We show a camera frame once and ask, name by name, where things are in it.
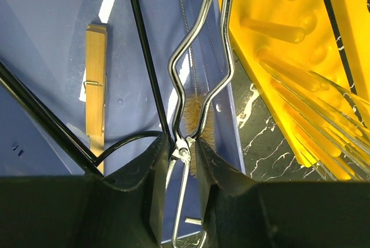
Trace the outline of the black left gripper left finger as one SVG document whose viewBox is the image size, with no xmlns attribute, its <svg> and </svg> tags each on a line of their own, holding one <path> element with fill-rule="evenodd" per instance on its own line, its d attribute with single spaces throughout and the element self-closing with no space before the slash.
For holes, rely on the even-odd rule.
<svg viewBox="0 0 370 248">
<path fill-rule="evenodd" d="M 2 247 L 160 247 L 166 135 L 101 178 L 1 178 Z"/>
</svg>

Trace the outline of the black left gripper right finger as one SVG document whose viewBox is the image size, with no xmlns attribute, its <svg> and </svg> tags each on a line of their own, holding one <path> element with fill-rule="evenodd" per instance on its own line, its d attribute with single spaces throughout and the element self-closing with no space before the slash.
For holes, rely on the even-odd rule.
<svg viewBox="0 0 370 248">
<path fill-rule="evenodd" d="M 368 247 L 369 184 L 258 183 L 196 141 L 210 247 Z"/>
</svg>

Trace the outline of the metal wire tongs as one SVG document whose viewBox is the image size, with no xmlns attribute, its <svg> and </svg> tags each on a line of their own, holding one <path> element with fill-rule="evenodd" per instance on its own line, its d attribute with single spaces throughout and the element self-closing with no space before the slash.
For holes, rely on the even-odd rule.
<svg viewBox="0 0 370 248">
<path fill-rule="evenodd" d="M 193 43 L 207 25 L 209 11 L 213 0 L 201 0 L 194 22 L 188 20 L 184 0 L 179 0 L 182 14 L 181 24 L 185 35 L 173 51 L 168 62 L 168 72 L 177 96 L 172 115 L 172 133 L 175 146 L 169 158 L 166 185 L 170 184 L 173 171 L 178 162 L 183 164 L 180 190 L 177 198 L 175 220 L 171 235 L 171 246 L 177 247 L 184 198 L 190 175 L 197 170 L 195 163 L 195 143 L 198 139 L 214 138 L 214 117 L 212 102 L 221 93 L 235 72 L 234 58 L 231 51 L 229 23 L 232 0 L 221 0 L 220 36 L 222 52 L 225 59 L 225 72 L 219 82 L 212 88 L 203 88 L 198 82 Z"/>
</svg>

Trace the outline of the brown test tube brush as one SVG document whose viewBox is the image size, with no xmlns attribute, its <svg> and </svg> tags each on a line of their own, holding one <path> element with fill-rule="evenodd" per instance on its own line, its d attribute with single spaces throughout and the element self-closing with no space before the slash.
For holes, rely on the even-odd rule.
<svg viewBox="0 0 370 248">
<path fill-rule="evenodd" d="M 185 10 L 184 0 L 179 0 L 184 26 L 186 32 L 190 31 L 187 13 Z M 196 62 L 194 57 L 194 50 L 193 45 L 189 45 L 188 47 L 188 59 L 189 59 L 189 70 L 192 75 L 192 89 L 188 91 L 188 97 L 186 98 L 186 103 L 184 106 L 183 111 L 183 118 L 186 123 L 186 131 L 187 134 L 192 134 L 198 128 L 199 118 L 201 116 L 201 108 L 202 102 L 205 98 L 205 93 L 199 92 L 198 88 L 198 79 L 197 79 L 197 70 L 196 70 Z M 210 106 L 209 113 L 206 119 L 206 125 L 203 133 L 201 133 L 201 137 L 203 137 L 212 148 L 215 148 L 215 139 L 214 139 L 214 116 L 213 116 L 213 107 Z"/>
</svg>

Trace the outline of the clear glass test tube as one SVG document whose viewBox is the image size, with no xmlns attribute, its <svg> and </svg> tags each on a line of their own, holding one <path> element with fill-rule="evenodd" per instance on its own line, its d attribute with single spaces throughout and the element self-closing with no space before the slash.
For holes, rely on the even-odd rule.
<svg viewBox="0 0 370 248">
<path fill-rule="evenodd" d="M 299 158 L 325 180 L 369 181 L 369 102 L 309 70 L 261 55 L 293 122 Z"/>
</svg>

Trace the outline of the wooden test tube clamp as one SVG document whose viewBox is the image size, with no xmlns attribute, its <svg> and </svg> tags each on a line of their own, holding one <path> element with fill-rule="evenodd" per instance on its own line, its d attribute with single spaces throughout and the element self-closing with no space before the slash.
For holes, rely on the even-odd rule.
<svg viewBox="0 0 370 248">
<path fill-rule="evenodd" d="M 90 150 L 98 157 L 105 145 L 106 55 L 108 31 L 105 25 L 89 24 L 86 30 L 86 135 Z"/>
</svg>

